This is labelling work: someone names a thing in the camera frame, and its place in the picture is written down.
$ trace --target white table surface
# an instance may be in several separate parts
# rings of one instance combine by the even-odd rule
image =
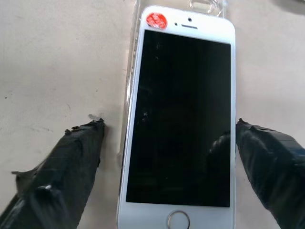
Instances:
[[[133,0],[0,1],[0,211],[11,171],[35,167],[65,129],[102,116],[103,162],[78,229],[114,229]],[[305,3],[229,0],[237,117],[305,146]],[[278,229],[237,156],[236,228]]]

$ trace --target white smartphone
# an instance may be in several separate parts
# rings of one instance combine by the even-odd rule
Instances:
[[[234,26],[147,7],[135,61],[118,228],[233,229]]]

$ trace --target plastic packaging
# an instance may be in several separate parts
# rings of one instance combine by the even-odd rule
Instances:
[[[289,135],[242,119],[236,143],[253,190],[281,229],[305,228],[305,149]]]
[[[135,61],[137,39],[138,39],[138,32],[140,25],[139,22],[141,20],[141,14],[145,9],[145,7],[151,5],[176,8],[185,11],[194,11],[194,12],[222,17],[222,18],[226,17],[226,9],[227,9],[226,0],[137,0],[136,1],[133,12],[133,23],[131,30],[129,57],[128,57],[126,95],[125,95],[125,104],[124,104],[124,112],[123,112],[121,145],[120,145],[120,152],[118,155],[118,161],[120,166],[122,164],[126,131],[129,125],[129,105],[130,105],[130,97],[133,91],[133,87],[132,87],[133,69],[134,69],[134,61]]]

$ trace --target home button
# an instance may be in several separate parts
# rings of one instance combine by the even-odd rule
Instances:
[[[190,218],[183,211],[174,211],[167,220],[168,229],[189,229]]]

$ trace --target black tape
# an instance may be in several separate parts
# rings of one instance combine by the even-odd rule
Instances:
[[[304,229],[305,149],[289,135],[242,119],[236,143],[253,190],[281,229]]]
[[[16,174],[17,195],[0,229],[76,229],[91,193],[105,124],[102,119],[66,130],[36,168]]]

